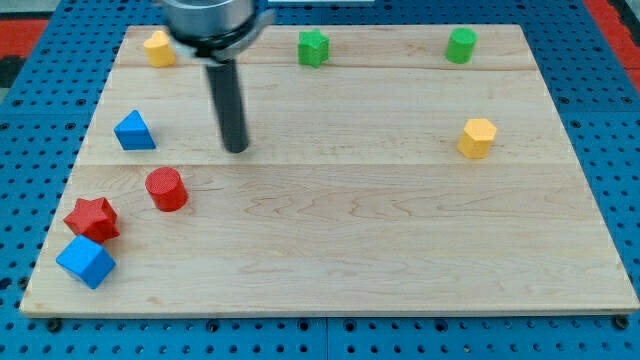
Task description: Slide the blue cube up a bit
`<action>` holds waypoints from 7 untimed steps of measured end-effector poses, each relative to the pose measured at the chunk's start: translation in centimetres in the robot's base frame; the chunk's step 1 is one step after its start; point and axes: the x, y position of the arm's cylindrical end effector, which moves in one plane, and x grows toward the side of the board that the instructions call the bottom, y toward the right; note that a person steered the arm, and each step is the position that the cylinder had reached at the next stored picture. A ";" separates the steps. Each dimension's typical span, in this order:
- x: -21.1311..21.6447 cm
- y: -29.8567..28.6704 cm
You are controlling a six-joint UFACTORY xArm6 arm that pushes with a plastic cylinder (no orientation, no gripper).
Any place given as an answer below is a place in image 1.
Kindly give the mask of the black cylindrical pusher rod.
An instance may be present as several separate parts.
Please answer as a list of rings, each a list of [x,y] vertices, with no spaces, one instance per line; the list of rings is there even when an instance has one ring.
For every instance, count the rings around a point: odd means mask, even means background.
[[[223,146],[230,153],[241,153],[249,147],[249,135],[237,63],[207,66],[206,72]]]

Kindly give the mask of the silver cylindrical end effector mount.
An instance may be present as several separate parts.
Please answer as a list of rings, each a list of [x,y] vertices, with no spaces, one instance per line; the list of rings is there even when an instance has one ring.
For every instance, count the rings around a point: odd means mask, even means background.
[[[275,22],[254,0],[161,0],[174,50],[205,64],[224,64],[247,50]]]

